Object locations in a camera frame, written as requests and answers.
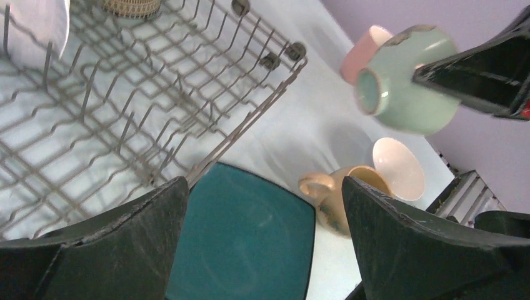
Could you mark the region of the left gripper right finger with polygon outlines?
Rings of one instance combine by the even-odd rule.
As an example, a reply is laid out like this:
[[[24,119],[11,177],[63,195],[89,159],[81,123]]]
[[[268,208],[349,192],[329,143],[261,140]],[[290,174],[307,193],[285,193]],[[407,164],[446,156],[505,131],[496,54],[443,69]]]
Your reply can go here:
[[[342,196],[361,282],[350,299],[528,299],[529,215],[478,214],[473,227],[353,177]]]

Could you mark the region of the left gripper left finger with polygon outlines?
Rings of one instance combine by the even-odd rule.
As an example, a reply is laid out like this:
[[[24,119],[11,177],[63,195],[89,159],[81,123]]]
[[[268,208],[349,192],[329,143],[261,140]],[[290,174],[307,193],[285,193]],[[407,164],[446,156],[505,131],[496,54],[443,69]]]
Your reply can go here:
[[[189,199],[176,177],[79,223],[1,243],[2,299],[164,299]]]

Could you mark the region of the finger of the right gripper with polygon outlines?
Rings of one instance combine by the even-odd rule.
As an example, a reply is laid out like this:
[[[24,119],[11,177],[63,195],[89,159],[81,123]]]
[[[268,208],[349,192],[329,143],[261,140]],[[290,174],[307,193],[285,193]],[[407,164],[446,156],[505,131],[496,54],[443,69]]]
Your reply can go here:
[[[412,80],[495,118],[529,120],[529,7],[499,34],[415,70]]]

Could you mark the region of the tan ceramic mug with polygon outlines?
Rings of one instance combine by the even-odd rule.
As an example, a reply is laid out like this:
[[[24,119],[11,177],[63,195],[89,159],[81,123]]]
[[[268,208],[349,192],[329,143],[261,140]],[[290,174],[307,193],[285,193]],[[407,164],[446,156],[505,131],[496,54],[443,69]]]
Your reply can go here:
[[[345,167],[330,174],[309,172],[298,181],[299,190],[314,200],[316,217],[322,227],[346,239],[351,233],[344,209],[342,183],[348,176],[358,178],[388,196],[393,195],[388,182],[370,166]]]

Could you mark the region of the green ceramic bowl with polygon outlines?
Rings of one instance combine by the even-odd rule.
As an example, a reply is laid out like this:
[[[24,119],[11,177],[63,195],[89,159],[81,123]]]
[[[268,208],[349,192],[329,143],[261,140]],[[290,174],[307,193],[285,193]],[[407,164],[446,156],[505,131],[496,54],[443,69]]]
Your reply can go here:
[[[391,37],[357,74],[355,92],[360,110],[397,131],[431,135],[454,117],[460,100],[416,84],[417,68],[458,51],[437,26],[417,24]]]

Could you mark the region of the pink mug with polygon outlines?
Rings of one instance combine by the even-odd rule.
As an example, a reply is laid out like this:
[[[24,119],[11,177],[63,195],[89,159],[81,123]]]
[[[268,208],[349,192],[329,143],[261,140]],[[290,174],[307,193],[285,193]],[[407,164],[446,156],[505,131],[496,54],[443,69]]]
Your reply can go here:
[[[342,78],[355,85],[358,72],[368,65],[377,50],[392,37],[393,34],[386,28],[372,25],[346,54],[340,68]]]

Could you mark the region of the white ruffled plate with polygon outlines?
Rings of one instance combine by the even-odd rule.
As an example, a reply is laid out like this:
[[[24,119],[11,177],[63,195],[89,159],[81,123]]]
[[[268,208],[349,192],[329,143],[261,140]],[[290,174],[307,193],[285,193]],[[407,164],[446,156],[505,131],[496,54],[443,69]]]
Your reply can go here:
[[[42,69],[61,58],[70,23],[70,1],[1,1],[1,55],[19,66]]]

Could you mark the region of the brown speckled bowl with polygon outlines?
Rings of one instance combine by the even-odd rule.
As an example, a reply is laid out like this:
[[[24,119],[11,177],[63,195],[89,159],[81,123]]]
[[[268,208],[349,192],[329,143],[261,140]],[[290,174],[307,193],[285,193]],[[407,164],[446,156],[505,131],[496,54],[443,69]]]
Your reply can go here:
[[[148,18],[156,14],[161,0],[99,0],[107,12],[122,18]]]

